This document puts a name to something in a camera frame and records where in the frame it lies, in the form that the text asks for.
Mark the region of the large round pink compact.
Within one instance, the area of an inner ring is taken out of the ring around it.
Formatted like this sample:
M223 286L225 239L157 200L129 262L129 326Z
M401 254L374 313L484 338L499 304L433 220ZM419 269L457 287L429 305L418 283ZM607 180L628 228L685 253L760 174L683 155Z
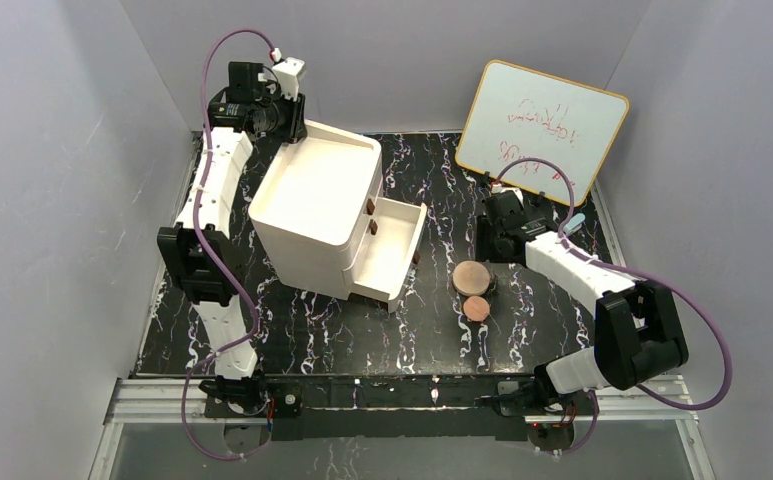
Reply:
M466 260L456 265L451 282L455 290L463 296L483 296L492 284L492 275L482 263Z

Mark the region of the white three-drawer organizer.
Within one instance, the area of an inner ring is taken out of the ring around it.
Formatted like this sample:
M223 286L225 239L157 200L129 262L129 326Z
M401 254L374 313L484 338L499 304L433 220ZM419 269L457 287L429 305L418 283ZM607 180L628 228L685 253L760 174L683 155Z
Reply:
M366 206L380 192L382 148L323 123L304 125L304 139L278 149L248 214L282 284L345 300Z

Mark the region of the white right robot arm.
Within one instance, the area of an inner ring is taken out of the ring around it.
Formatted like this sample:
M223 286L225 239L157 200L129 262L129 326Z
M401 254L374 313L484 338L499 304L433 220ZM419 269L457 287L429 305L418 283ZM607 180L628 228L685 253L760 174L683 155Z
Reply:
M476 218L476 258L519 264L551 280L587 309L595 322L590 347L535 368L525 391L542 405L584 389L630 389L684 365L688 347L672 292L634 281L583 260L551 224L532 219L521 195L494 188Z

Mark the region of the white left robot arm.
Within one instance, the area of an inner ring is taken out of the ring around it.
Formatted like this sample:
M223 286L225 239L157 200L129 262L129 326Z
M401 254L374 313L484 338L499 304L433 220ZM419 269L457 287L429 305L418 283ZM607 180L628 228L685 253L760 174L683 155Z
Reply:
M254 142L269 137L294 144L307 135L300 81L304 61L287 57L272 66L231 62L228 84L206 106L196 178L173 226L157 245L173 285L192 303L207 333L216 376L239 381L258 364L251 344L258 324L244 290L245 262L229 237L231 212Z

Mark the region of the small round pink compact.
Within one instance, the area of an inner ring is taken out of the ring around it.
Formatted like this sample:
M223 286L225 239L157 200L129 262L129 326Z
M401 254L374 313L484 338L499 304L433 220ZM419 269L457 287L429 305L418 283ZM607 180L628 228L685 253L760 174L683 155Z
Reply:
M464 300L462 312L469 321L482 323L490 316L491 308L485 298L470 296Z

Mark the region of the white bottom drawer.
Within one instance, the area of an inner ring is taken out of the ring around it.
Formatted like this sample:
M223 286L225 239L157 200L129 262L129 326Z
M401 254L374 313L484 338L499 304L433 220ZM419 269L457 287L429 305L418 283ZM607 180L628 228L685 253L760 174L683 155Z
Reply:
M343 272L352 294L382 302L390 313L397 310L406 277L414 266L411 260L418 250L427 212L425 204L377 199L354 261ZM368 231L371 220L378 225L376 235Z

